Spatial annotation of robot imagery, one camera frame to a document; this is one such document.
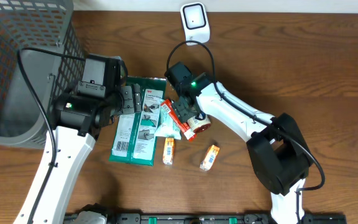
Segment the green sponge pack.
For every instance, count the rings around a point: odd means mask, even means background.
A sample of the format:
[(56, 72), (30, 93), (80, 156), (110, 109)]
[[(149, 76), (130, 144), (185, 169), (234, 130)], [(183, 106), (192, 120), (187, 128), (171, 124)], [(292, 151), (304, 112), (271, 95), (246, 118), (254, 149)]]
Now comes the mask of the green sponge pack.
[(160, 123), (160, 104), (167, 81), (162, 78), (129, 77), (127, 84), (139, 87), (139, 113), (121, 115), (109, 160), (142, 166), (153, 166), (156, 148), (155, 132)]

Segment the red white packet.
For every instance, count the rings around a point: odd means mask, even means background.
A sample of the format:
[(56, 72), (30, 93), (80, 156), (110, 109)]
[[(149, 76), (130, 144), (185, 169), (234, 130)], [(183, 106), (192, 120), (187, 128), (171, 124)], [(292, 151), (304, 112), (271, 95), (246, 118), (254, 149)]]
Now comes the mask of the red white packet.
[(195, 139), (196, 134), (190, 129), (187, 123), (182, 123), (179, 120), (178, 116), (175, 114), (172, 102), (170, 100), (164, 100), (160, 106), (167, 112), (173, 122), (180, 128), (181, 132), (184, 134), (187, 140), (192, 141)]

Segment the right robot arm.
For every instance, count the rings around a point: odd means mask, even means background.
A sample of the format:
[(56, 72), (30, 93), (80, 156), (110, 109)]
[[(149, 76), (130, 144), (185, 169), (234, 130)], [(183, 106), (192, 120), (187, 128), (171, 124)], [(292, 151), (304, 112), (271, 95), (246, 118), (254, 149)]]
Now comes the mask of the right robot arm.
[(165, 74), (179, 100), (173, 109), (180, 121), (204, 113), (225, 124), (247, 145), (251, 164), (261, 184), (270, 191), (275, 223), (301, 223), (302, 193), (309, 168), (316, 162), (296, 121), (257, 110), (204, 73)]

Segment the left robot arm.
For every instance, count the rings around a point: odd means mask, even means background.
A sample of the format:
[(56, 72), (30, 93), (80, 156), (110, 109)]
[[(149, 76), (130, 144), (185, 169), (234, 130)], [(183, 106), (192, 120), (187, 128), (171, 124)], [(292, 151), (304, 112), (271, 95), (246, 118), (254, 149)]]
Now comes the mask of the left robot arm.
[(56, 126), (48, 133), (43, 156), (16, 223), (63, 223), (78, 174), (101, 128), (114, 116), (141, 110), (140, 86), (80, 82), (77, 94), (64, 93), (53, 108)]

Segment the orange juice carton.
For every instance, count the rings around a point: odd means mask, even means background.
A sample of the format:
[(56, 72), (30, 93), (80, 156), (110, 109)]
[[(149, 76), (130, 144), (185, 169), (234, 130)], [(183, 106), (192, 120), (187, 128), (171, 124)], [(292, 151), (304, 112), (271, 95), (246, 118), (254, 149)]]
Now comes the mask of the orange juice carton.
[(206, 155), (204, 159), (201, 161), (200, 169), (205, 171), (210, 170), (216, 160), (219, 150), (220, 150), (219, 147), (215, 145), (211, 145), (206, 151)]
[(164, 149), (163, 149), (163, 156), (162, 156), (162, 160), (165, 165), (173, 164), (174, 150), (175, 150), (175, 140), (173, 138), (166, 138)]

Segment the teal white snack pouch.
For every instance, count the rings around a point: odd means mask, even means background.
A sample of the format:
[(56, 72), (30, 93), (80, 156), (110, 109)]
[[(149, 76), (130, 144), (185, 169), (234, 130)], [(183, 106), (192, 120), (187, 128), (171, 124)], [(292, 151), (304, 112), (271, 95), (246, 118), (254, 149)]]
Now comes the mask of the teal white snack pouch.
[(164, 138), (173, 138), (176, 140), (181, 140), (181, 130), (175, 124), (171, 116), (166, 112), (163, 106), (160, 106), (160, 118), (159, 125), (155, 130), (154, 135), (156, 137), (164, 137)]

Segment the green lid jar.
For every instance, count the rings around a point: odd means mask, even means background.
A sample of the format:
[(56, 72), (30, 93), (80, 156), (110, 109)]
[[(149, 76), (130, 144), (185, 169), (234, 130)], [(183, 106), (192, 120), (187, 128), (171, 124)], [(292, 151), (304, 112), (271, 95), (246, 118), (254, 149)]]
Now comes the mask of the green lid jar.
[(200, 113), (187, 121), (190, 129), (194, 133), (200, 133), (207, 130), (211, 126), (210, 119), (204, 113)]

